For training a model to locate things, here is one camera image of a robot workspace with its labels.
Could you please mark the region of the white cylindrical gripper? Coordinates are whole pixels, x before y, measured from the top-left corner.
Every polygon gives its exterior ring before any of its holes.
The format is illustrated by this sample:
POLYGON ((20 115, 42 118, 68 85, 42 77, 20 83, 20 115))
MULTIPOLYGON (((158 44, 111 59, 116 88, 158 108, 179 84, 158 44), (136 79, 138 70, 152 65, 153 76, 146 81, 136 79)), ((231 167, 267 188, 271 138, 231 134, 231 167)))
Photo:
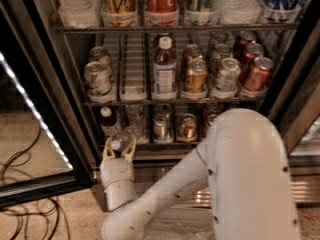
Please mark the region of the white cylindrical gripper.
POLYGON ((100 175, 107 198, 109 211, 114 211, 137 198, 134 185, 134 169, 130 163, 136 152, 136 137, 128 148, 122 152, 122 157, 115 158, 108 138, 103 149, 103 162, 100 165, 100 175))

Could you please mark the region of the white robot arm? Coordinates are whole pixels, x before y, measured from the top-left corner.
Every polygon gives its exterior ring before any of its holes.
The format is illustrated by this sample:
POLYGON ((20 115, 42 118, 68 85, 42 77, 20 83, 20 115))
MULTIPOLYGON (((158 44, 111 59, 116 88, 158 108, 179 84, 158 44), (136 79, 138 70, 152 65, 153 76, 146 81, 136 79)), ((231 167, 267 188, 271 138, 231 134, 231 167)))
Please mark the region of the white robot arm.
POLYGON ((103 240, 140 240, 151 219, 205 187, 216 240, 302 240, 282 138, 266 117, 244 108, 220 114, 165 176, 108 215, 103 240))

